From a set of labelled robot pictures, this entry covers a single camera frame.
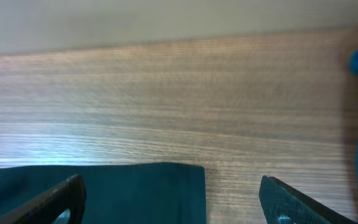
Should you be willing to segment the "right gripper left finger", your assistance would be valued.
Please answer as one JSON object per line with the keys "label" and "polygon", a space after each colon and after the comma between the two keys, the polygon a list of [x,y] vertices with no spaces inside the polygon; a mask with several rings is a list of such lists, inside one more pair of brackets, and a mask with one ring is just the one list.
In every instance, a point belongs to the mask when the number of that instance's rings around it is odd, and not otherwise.
{"label": "right gripper left finger", "polygon": [[81,224],[86,189],[75,174],[0,217],[0,224]]}

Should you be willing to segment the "black polo shirt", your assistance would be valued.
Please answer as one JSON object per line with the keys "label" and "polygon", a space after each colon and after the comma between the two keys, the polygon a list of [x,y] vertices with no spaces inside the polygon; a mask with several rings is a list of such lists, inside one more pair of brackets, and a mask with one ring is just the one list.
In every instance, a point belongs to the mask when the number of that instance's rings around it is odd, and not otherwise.
{"label": "black polo shirt", "polygon": [[85,182],[83,223],[207,222],[204,168],[177,163],[0,169],[0,216],[74,174]]}

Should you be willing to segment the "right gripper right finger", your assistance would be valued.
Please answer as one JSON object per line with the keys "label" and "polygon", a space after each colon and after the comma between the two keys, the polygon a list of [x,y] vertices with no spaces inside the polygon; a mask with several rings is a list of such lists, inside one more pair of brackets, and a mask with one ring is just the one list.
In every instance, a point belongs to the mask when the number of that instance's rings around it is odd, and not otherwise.
{"label": "right gripper right finger", "polygon": [[268,224],[357,224],[275,177],[262,177],[259,199]]}

